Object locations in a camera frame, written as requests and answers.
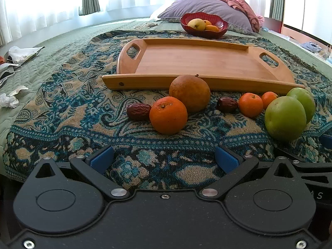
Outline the red fruit bowl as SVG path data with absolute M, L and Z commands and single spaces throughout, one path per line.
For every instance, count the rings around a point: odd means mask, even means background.
M 204 12 L 186 13 L 180 23 L 188 34 L 206 39 L 221 38 L 228 30 L 228 23 L 221 17 Z

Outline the large dull brown orange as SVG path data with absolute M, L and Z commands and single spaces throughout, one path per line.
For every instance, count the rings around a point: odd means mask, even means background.
M 208 84 L 193 75 L 180 75 L 175 78 L 169 87 L 169 95 L 180 100 L 189 113 L 203 110 L 210 102 Z

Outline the yellow mango in bowl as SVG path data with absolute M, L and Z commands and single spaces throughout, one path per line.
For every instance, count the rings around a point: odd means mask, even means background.
M 187 23 L 187 26 L 193 28 L 194 30 L 197 31 L 204 31 L 206 24 L 204 23 L 204 20 L 196 18 L 192 19 Z

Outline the green curtain right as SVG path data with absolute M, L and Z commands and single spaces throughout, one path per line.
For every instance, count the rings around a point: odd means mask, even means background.
M 270 4 L 270 18 L 271 19 L 283 21 L 284 3 L 285 3 L 285 0 L 271 0 L 271 4 Z

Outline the pink blanket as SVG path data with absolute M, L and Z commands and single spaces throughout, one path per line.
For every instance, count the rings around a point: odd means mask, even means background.
M 258 33 L 259 30 L 262 28 L 265 18 L 261 15 L 256 15 L 245 0 L 220 0 L 220 1 L 227 3 L 229 7 L 232 7 L 237 11 L 244 13 L 249 20 L 253 32 Z

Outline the crumpled white paper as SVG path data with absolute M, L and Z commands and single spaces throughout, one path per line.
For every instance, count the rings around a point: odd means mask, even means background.
M 16 95 L 18 95 L 20 93 L 20 91 L 28 90 L 28 89 L 29 89 L 28 87 L 26 87 L 24 85 L 20 85 L 16 89 L 14 89 L 9 95 L 2 93 L 0 95 L 0 106 L 9 107 L 12 109 L 18 107 L 19 101 L 16 98 Z

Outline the red wooden bed frame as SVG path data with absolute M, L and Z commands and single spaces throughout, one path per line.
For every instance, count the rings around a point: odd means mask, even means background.
M 268 30 L 272 30 L 272 31 L 275 31 L 277 33 L 281 33 L 283 23 L 282 23 L 282 21 L 271 19 L 269 17 L 265 17 L 263 26 L 265 28 L 267 28 Z

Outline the white plastic bag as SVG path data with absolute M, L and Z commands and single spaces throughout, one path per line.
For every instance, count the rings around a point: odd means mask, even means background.
M 36 57 L 42 49 L 44 49 L 44 46 L 36 48 L 19 48 L 13 46 L 5 54 L 5 59 L 7 63 L 22 65 L 33 57 Z

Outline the bright orange mandarin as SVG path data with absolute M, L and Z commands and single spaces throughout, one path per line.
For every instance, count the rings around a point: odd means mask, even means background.
M 188 114 L 186 106 L 180 100 L 167 96 L 152 105 L 149 118 L 157 132 L 173 135 L 186 126 Z

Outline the wooden serving tray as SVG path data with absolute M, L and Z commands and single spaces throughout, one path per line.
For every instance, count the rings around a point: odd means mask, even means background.
M 110 90 L 167 90 L 179 75 L 197 75 L 211 90 L 286 94 L 298 87 L 293 73 L 273 53 L 217 40 L 145 38 L 128 42 L 116 73 L 103 75 Z

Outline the green apple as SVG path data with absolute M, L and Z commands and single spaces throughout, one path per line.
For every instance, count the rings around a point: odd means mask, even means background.
M 309 123 L 316 111 L 316 104 L 312 93 L 304 88 L 296 87 L 291 89 L 286 95 L 295 98 L 303 105 L 306 112 L 307 123 Z
M 273 100 L 265 110 L 265 127 L 277 140 L 292 141 L 301 136 L 307 125 L 303 105 L 293 97 Z

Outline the blue paisley patterned throw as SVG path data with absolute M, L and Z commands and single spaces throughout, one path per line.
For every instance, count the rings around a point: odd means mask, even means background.
M 276 143 L 264 117 L 249 119 L 216 109 L 222 92 L 209 106 L 188 118 L 174 136 L 153 130 L 147 121 L 132 121 L 132 103 L 153 104 L 168 95 L 159 90 L 112 91 L 102 76 L 116 71 L 122 47 L 133 39 L 187 38 L 177 31 L 120 31 L 95 36 L 80 52 L 54 70 L 36 96 L 22 108 L 5 138 L 6 174 L 23 182 L 37 163 L 49 156 L 66 162 L 111 145 L 115 160 L 105 176 L 126 189 L 199 188 L 221 178 L 214 151 L 219 144 L 237 154 L 273 159 Z

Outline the red date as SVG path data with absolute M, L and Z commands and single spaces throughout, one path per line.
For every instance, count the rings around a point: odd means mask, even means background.
M 216 109 L 221 112 L 232 113 L 238 108 L 237 100 L 230 97 L 221 97 L 217 101 Z
M 148 120 L 151 106 L 148 104 L 131 104 L 127 107 L 127 115 L 132 120 Z

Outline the green quilted bedspread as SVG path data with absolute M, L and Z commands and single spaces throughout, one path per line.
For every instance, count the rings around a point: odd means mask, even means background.
M 157 24 L 157 26 L 149 27 L 149 24 Z M 1 174 L 6 176 L 5 165 L 3 163 L 3 150 L 6 144 L 6 136 L 9 133 L 10 127 L 15 121 L 19 111 L 32 99 L 37 93 L 40 85 L 51 76 L 55 70 L 59 69 L 66 63 L 73 55 L 80 52 L 90 40 L 105 32 L 112 30 L 134 30 L 141 32 L 144 30 L 158 32 L 174 30 L 184 33 L 180 23 L 169 23 L 166 21 L 155 21 L 149 18 L 128 19 L 121 21 L 113 21 L 106 24 L 88 26 L 85 28 L 75 29 L 58 35 L 52 39 L 46 40 L 38 46 L 45 47 L 41 50 L 37 57 L 29 60 L 22 66 L 22 71 L 10 77 L 1 93 L 9 93 L 20 85 L 25 85 L 29 88 L 22 93 L 19 100 L 19 106 L 15 109 L 1 107 Z M 293 42 L 286 40 L 282 35 L 277 35 L 275 32 L 265 32 L 261 30 L 259 34 L 245 35 L 237 32 L 227 32 L 226 36 L 240 36 L 240 37 L 261 37 L 270 40 L 275 45 L 282 47 L 291 54 L 298 56 L 302 61 L 314 67 L 314 69 L 328 79 L 331 80 L 331 64 L 322 61 L 319 57 L 313 56 L 312 53 L 305 51 L 298 47 Z

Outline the purple pillow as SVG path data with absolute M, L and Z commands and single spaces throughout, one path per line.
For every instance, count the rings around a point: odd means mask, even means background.
M 217 15 L 228 22 L 228 29 L 246 35 L 254 35 L 248 17 L 221 0 L 175 0 L 165 8 L 157 18 L 179 23 L 186 13 L 204 12 Z

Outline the small tangerine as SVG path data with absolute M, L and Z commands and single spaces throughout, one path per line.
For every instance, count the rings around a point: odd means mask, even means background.
M 269 104 L 277 99 L 278 95 L 274 92 L 266 92 L 261 96 L 262 102 L 263 102 L 263 108 L 266 109 Z
M 263 111 L 263 101 L 257 94 L 245 93 L 240 97 L 238 107 L 244 116 L 255 118 Z

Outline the blue cloth on floor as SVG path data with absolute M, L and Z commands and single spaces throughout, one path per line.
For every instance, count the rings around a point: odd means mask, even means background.
M 305 50 L 308 50 L 312 53 L 319 53 L 322 50 L 322 47 L 316 44 L 315 42 L 304 42 L 300 45 Z

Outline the front orange in bowl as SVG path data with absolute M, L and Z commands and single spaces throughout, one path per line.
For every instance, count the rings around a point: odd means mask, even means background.
M 215 26 L 215 25 L 206 25 L 205 26 L 205 31 L 219 33 L 220 29 L 219 29 L 218 26 Z

